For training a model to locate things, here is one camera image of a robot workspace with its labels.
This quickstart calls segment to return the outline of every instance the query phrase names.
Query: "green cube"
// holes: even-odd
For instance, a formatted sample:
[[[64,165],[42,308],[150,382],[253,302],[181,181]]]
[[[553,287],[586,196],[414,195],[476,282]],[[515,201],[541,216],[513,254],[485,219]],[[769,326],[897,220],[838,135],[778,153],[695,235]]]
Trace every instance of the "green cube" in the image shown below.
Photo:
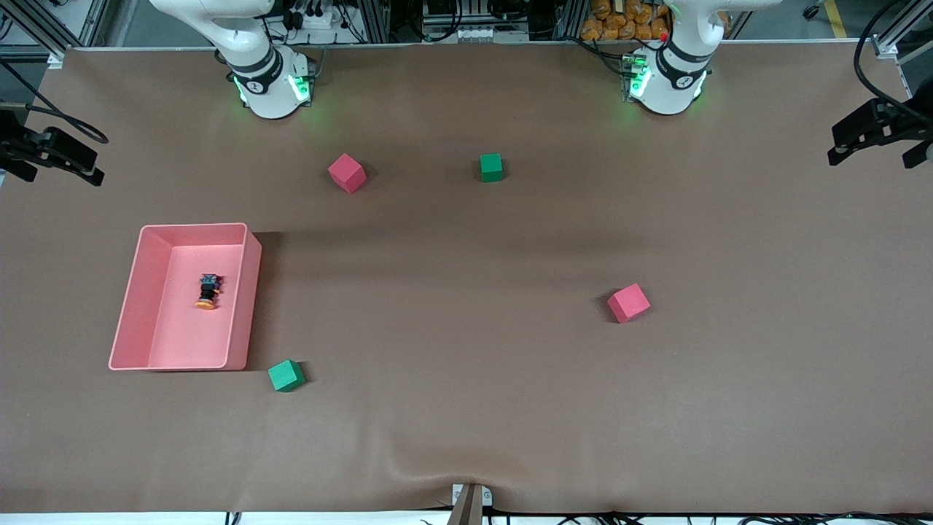
[[[483,182],[502,180],[502,157],[498,153],[480,155],[480,180]]]
[[[288,392],[304,383],[304,374],[292,360],[282,361],[269,369],[272,386],[280,392]]]

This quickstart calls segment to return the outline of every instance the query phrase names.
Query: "pink rectangular container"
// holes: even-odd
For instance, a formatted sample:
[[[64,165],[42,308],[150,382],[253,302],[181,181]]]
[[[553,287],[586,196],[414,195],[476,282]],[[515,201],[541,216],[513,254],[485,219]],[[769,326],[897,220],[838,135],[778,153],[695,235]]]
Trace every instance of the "pink rectangular container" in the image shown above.
[[[144,226],[111,370],[243,370],[262,246],[242,223]],[[223,277],[216,309],[194,304],[201,275]]]

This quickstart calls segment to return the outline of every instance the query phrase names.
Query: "small figurine in bin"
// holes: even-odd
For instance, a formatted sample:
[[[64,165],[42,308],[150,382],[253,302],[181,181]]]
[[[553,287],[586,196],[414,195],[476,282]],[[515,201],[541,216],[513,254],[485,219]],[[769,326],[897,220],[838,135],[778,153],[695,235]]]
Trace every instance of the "small figurine in bin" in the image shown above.
[[[220,284],[224,278],[216,274],[203,274],[201,276],[201,297],[194,305],[202,310],[217,308],[214,300],[220,293]]]

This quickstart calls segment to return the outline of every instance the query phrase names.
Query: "pink cube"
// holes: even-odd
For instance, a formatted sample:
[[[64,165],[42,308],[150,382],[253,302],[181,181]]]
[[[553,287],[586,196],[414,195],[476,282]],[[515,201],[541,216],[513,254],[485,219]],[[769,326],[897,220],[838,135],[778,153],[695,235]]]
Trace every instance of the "pink cube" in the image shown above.
[[[347,193],[359,190],[359,187],[366,182],[366,173],[363,171],[363,166],[359,165],[357,161],[353,160],[353,157],[346,153],[342,154],[327,170],[334,182]]]
[[[262,246],[234,224],[146,226],[110,351],[111,370],[243,370]],[[201,276],[223,277],[216,309]]]
[[[609,307],[619,322],[625,322],[651,307],[648,298],[638,284],[633,284],[612,294]]]

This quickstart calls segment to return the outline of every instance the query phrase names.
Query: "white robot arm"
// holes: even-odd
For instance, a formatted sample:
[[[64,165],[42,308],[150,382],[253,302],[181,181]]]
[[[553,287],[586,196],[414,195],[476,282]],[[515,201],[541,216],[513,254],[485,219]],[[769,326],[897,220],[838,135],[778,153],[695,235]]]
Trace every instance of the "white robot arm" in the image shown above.
[[[281,119],[311,100],[308,57],[274,46],[254,17],[274,0],[150,0],[159,11],[190,25],[213,43],[240,89],[240,97],[264,119]]]
[[[670,38],[658,47],[635,52],[638,75],[629,80],[630,96],[662,115],[680,113],[700,96],[706,65],[725,30],[719,11],[749,11],[781,0],[666,0],[674,15]]]

